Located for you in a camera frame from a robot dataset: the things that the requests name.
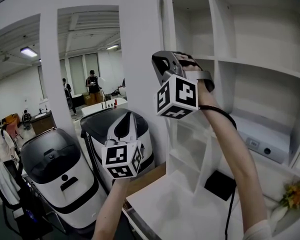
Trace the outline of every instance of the white shelving unit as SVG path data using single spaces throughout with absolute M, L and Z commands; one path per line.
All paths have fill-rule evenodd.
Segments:
M 172 0 L 171 8 L 169 47 L 211 73 L 240 132 L 287 154 L 280 164 L 251 151 L 270 212 L 284 184 L 300 180 L 300 0 Z M 200 199 L 213 171 L 233 178 L 201 112 L 170 126 L 167 176 L 176 185 Z M 300 210 L 289 211 L 276 239 L 299 219 Z

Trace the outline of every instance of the ceiling light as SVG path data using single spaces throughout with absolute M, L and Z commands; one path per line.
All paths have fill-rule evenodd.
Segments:
M 110 49 L 116 48 L 116 47 L 118 47 L 118 46 L 119 46 L 119 45 L 115 44 L 114 46 L 111 46 L 111 47 L 107 48 L 107 50 L 110 50 Z
M 20 52 L 29 57 L 36 57 L 38 55 L 34 50 L 30 49 L 29 47 L 22 48 Z

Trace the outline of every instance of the floor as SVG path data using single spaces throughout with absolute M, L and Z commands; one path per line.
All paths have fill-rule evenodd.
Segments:
M 76 109 L 77 115 L 74 115 L 72 110 L 70 110 L 70 114 L 71 114 L 72 122 L 74 125 L 76 135 L 78 137 L 78 141 L 79 141 L 81 150 L 82 150 L 85 158 L 87 159 L 87 162 L 89 163 L 90 167 L 92 167 L 92 163 L 89 158 L 89 154 L 88 154 L 88 150 L 87 150 L 85 141 L 83 138 L 80 137 L 80 134 L 81 134 L 80 119 L 83 117 L 83 114 L 81 111 L 81 109 L 83 107 L 84 106 L 78 107 Z M 30 130 L 25 130 L 22 125 L 19 127 L 19 134 L 23 137 L 23 139 L 22 139 L 21 137 L 18 136 L 17 140 L 16 140 L 16 143 L 20 149 L 22 149 L 22 146 L 25 142 L 27 142 L 28 140 L 30 140 L 36 136 L 36 134 L 32 128 Z M 8 220 L 9 220 L 11 226 L 14 229 L 16 229 L 17 225 L 12 217 L 12 212 L 10 210 L 7 211 L 7 215 L 8 215 Z M 59 225 L 53 215 L 49 217 L 49 221 L 51 223 L 55 224 L 56 226 Z M 53 229 L 53 231 L 51 233 L 48 233 L 47 235 L 42 237 L 42 239 L 43 240 L 75 240 L 75 239 L 83 240 L 83 239 L 86 239 L 86 238 L 83 238 L 80 235 L 78 235 L 74 230 L 71 230 L 71 229 L 69 229 L 69 230 L 70 230 L 69 234 L 64 235 L 60 231 Z M 0 240 L 1 239 L 19 240 L 19 239 L 21 239 L 21 237 L 19 237 L 18 235 L 16 235 L 14 232 L 12 232 L 11 230 L 9 230 L 6 227 L 5 222 L 4 222 L 4 217 L 3 217 L 2 206 L 0 205 Z M 137 233 L 131 231 L 130 225 L 127 222 L 126 217 L 122 214 L 114 239 L 115 240 L 140 240 L 141 238 L 139 237 L 139 235 Z

